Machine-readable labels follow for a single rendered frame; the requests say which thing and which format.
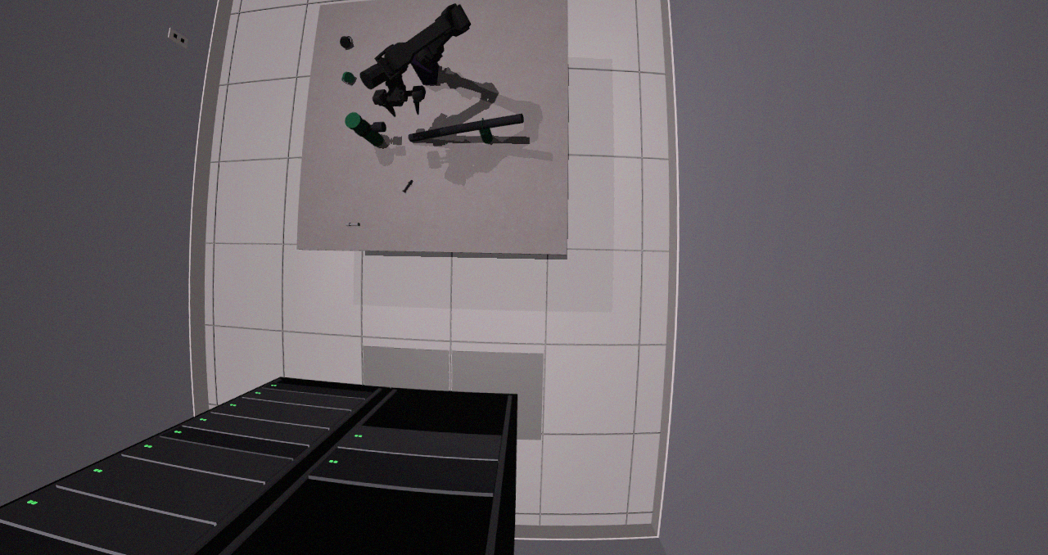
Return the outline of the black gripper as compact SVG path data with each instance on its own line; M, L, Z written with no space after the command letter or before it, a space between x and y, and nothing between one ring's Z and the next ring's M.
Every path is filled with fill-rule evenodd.
M401 75L400 77L395 77L395 79L391 79L391 80L390 79L386 79L386 86L389 87L389 85L390 85L390 88L396 88L397 83L403 84L403 75ZM405 85L403 85L403 88L406 88ZM422 102L422 99L424 99L424 95L425 95L424 87L423 86L414 86L413 90L407 90L407 95L408 95L408 97L412 97L414 99L415 110L417 112L417 115L419 115L419 102ZM385 107L391 113L391 115L395 116L395 110L394 110L393 106L391 106L388 103L388 101L386 99L386 97L388 97L388 92L386 92L385 89L381 89L381 90L377 90L374 93L374 95L372 97L372 101L375 103L375 105L383 105L383 107Z

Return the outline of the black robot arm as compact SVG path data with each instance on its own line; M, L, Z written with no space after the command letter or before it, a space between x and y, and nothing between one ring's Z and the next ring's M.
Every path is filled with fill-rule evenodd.
M443 51L443 44L447 43L452 36L458 37L470 30L470 19L461 4L450 4L441 16L437 17L429 28L412 37L407 43L389 45L383 49L381 54L375 56L377 64L362 71L359 77L366 88L372 89L381 85L386 79L400 77L408 69L409 63L415 57L416 61L422 63L429 69L430 62L440 61ZM386 54L386 56L385 56ZM383 57L384 56L384 57ZM407 89L403 84L397 83L396 88L388 89L386 97L391 106L403 106L408 101Z

